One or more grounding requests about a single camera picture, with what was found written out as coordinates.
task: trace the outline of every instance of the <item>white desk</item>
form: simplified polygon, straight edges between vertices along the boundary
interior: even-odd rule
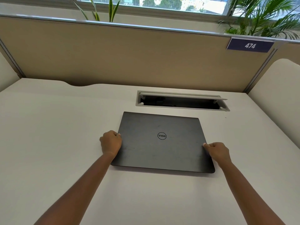
[[[135,106],[138,90],[216,94],[230,112]],[[101,155],[124,111],[200,119],[288,225],[300,221],[300,150],[242,93],[21,79],[0,93],[1,224],[33,224]],[[110,167],[81,224],[246,224],[225,177]]]

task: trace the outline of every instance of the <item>black laptop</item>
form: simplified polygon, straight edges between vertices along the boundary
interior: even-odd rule
[[[214,173],[198,118],[124,112],[113,166]]]

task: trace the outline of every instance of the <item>dell logo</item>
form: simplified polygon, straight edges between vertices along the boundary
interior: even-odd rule
[[[164,132],[159,132],[159,133],[157,134],[157,137],[158,137],[159,139],[161,139],[161,140],[164,140],[164,139],[167,138],[167,135],[166,135]]]

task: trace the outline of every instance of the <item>person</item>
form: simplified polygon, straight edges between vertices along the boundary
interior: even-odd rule
[[[122,138],[120,134],[111,130],[100,137],[100,142],[103,155],[36,221],[35,225],[80,224],[110,163],[121,147]],[[204,143],[203,146],[223,170],[248,225],[284,225],[232,163],[229,150],[223,143]]]

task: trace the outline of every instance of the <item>person's right arm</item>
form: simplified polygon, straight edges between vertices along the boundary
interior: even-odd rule
[[[285,225],[231,162],[229,150],[223,143],[215,142],[203,146],[223,170],[248,225]]]

